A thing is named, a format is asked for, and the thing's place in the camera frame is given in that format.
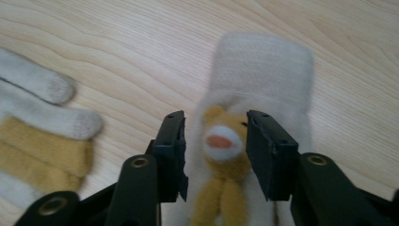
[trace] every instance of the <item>toy face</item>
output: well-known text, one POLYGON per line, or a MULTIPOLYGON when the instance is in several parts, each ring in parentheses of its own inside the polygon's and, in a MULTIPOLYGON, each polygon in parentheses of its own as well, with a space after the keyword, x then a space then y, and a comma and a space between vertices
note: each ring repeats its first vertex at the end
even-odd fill
POLYGON ((204 151, 216 161, 226 161, 243 151, 244 143, 239 135, 225 125, 210 127, 203 136, 204 151))

